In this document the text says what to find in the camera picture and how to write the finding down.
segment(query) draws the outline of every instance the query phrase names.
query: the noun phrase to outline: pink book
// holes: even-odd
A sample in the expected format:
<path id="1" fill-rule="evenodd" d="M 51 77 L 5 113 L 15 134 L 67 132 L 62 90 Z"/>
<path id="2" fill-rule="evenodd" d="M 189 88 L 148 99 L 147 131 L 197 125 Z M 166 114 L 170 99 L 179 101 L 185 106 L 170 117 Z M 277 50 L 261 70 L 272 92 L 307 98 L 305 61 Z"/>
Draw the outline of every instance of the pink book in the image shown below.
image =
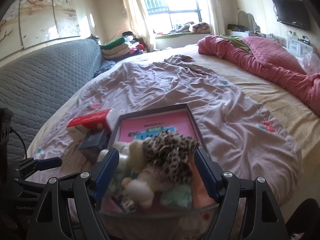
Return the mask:
<path id="1" fill-rule="evenodd" d="M 123 120 L 119 141 L 129 143 L 136 139 L 144 140 L 146 137 L 153 137 L 163 130 L 195 137 L 188 113 L 178 111 Z"/>

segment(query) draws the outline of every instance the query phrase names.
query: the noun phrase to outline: blue gripper pad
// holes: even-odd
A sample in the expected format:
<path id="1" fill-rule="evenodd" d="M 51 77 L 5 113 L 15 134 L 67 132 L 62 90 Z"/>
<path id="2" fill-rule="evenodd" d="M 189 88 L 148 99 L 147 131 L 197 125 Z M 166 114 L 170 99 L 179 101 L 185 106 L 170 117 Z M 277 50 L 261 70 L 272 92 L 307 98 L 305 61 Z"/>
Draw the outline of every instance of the blue gripper pad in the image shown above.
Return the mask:
<path id="1" fill-rule="evenodd" d="M 119 164 L 119 152 L 116 149 L 108 151 L 101 162 L 97 162 L 91 169 L 90 194 L 95 203 L 99 201 L 109 187 L 109 183 Z"/>
<path id="2" fill-rule="evenodd" d="M 220 181 L 220 172 L 222 172 L 222 169 L 219 165 L 217 165 L 217 167 L 214 165 L 215 163 L 211 161 L 204 150 L 196 150 L 194 159 L 195 165 L 209 197 L 214 199 L 216 203 L 219 203 L 222 198 L 220 192 L 222 190 L 222 180 Z"/>
<path id="3" fill-rule="evenodd" d="M 62 160 L 59 157 L 53 157 L 44 160 L 37 160 L 35 165 L 35 170 L 45 171 L 53 168 L 60 167 L 62 165 Z"/>

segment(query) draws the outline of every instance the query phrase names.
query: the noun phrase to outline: beige curtain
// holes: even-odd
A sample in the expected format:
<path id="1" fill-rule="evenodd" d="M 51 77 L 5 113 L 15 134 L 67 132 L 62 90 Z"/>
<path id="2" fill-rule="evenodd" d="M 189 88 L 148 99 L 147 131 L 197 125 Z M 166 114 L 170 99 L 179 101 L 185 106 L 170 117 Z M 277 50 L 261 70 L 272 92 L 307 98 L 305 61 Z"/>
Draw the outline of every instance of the beige curtain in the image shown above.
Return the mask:
<path id="1" fill-rule="evenodd" d="M 124 8 L 127 12 L 128 24 L 131 31 L 153 51 L 156 45 L 156 38 L 151 25 L 148 23 L 148 12 L 143 0 L 123 0 Z"/>
<path id="2" fill-rule="evenodd" d="M 222 9 L 219 0 L 207 0 L 212 35 L 225 34 Z"/>

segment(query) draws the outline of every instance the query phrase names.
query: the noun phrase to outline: clear plastic bag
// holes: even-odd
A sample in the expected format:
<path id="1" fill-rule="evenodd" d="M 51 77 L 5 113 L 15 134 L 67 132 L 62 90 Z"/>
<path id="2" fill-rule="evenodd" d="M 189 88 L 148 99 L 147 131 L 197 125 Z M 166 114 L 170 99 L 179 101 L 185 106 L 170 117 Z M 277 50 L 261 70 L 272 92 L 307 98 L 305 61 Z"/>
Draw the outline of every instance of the clear plastic bag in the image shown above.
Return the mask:
<path id="1" fill-rule="evenodd" d="M 307 75 L 320 73 L 320 59 L 317 54 L 307 53 L 304 57 L 297 57 L 297 60 Z"/>

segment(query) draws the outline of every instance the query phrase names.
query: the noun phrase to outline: beige bed sheet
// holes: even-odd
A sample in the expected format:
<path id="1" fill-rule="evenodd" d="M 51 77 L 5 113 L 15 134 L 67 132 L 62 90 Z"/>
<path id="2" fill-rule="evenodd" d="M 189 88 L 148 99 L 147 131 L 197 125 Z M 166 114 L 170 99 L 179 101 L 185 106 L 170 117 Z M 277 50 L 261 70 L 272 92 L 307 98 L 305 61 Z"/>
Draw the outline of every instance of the beige bed sheet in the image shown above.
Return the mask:
<path id="1" fill-rule="evenodd" d="M 224 76 L 230 82 L 241 88 L 246 95 L 267 108 L 300 144 L 305 175 L 308 176 L 313 173 L 320 164 L 320 118 L 295 96 L 278 85 L 254 76 L 226 60 L 213 56 L 199 55 L 197 50 L 196 45 L 189 45 L 184 48 L 143 54 L 122 62 L 134 61 L 147 65 L 152 62 L 163 61 L 165 58 L 169 58 L 175 54 L 191 56 L 196 60 L 195 64 L 212 69 L 219 75 Z M 109 75 L 116 70 L 122 62 L 117 63 L 115 67 L 102 75 Z M 87 85 L 92 82 L 95 82 L 95 79 L 89 81 Z M 70 106 L 78 98 L 79 93 L 80 91 L 66 102 L 40 129 L 28 148 L 28 157 L 36 153 L 39 140 L 41 140 L 49 128 L 68 111 Z"/>

